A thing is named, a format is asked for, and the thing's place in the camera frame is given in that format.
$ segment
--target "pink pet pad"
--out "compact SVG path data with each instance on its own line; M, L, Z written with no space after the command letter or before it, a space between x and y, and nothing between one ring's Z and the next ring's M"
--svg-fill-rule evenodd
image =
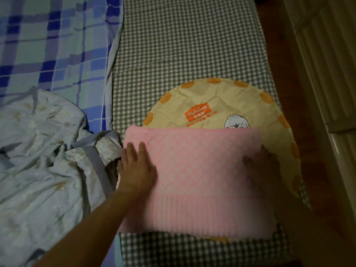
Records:
M270 204L247 176L243 155L261 148L257 128L155 129L131 126L124 146L145 142L158 180L119 231L270 238Z

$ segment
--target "person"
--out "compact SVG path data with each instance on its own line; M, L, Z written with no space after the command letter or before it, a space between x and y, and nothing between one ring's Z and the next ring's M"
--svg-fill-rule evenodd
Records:
M120 184L113 196L73 228L36 263L42 266L100 266L122 220L139 198L151 190L157 169L145 144L136 152L129 143L123 150ZM255 157L244 157L248 174L271 201L304 266L356 266L354 248L343 240L282 184L279 162L264 147Z

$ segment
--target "cartoon dog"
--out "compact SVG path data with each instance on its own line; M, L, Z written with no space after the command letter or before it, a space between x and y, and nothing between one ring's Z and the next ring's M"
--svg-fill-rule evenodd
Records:
M230 115L225 122L225 128L249 128L247 120L237 114Z

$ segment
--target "wooden floor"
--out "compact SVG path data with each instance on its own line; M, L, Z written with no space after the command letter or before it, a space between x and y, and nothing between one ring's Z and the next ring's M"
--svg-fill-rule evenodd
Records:
M264 4L258 4L257 10L265 34L269 64L282 109L299 147L301 170L311 206L325 223L343 235L343 219L327 178L323 157L316 143L313 121L290 47L283 33L277 5L274 0L269 0ZM286 266L300 266L300 264L293 263Z

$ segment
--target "pink knitted fabric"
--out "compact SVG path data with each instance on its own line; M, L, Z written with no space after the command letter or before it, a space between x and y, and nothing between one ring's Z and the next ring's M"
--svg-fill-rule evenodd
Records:
M124 146L144 141L158 181L119 231L270 238L276 222L246 174L243 155L261 148L257 128L154 129L131 126Z

